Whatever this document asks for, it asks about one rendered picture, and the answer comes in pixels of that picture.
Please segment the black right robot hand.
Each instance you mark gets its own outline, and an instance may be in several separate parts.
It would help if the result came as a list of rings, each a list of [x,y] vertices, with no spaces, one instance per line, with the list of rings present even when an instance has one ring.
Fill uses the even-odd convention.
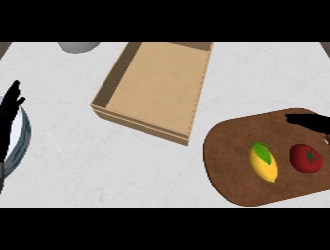
[[[301,173],[293,167],[296,176],[294,186],[309,192],[330,189],[330,117],[315,114],[287,114],[287,122],[310,131],[313,138],[301,138],[296,144],[309,145],[322,157],[322,169],[316,173]]]

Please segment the red tomato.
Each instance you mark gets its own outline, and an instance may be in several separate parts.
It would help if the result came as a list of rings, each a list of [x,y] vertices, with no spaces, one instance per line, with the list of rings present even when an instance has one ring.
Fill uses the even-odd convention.
[[[306,144],[294,144],[291,146],[290,162],[301,173],[316,173],[322,169],[322,157]]]

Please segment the brown wooden cutting board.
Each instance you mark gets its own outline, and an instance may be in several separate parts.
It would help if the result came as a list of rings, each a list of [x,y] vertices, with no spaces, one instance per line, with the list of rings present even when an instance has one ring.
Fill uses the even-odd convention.
[[[293,125],[285,116],[304,113],[290,108],[217,123],[203,143],[203,161],[220,196],[240,206],[259,206],[330,189],[330,144],[325,135]],[[276,159],[278,179],[263,181],[248,163],[251,144],[262,142]],[[290,148],[303,143],[322,156],[322,170],[299,172],[290,163]]]

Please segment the cardboard box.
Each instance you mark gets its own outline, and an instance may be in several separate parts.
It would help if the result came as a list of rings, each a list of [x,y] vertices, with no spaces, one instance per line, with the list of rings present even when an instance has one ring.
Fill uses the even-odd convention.
[[[187,145],[212,47],[128,43],[91,102],[98,118]]]

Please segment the white bowl with blue rim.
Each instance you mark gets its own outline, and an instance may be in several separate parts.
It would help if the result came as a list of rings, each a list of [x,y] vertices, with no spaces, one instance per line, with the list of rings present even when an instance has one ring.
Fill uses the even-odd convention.
[[[27,152],[32,138],[32,124],[27,113],[19,107],[17,115],[11,125],[10,144],[4,162],[4,177],[8,177],[16,170]]]

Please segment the yellow lemon with green leaf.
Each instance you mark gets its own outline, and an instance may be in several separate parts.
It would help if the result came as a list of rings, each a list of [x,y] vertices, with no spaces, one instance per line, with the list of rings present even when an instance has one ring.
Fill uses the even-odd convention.
[[[257,177],[271,183],[278,179],[278,164],[271,153],[271,146],[260,142],[250,143],[248,163]]]

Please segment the grey round bowl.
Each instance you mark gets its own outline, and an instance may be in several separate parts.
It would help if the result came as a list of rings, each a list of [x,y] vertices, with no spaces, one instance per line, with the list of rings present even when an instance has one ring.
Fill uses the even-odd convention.
[[[61,50],[72,54],[86,53],[97,45],[98,42],[58,42]]]

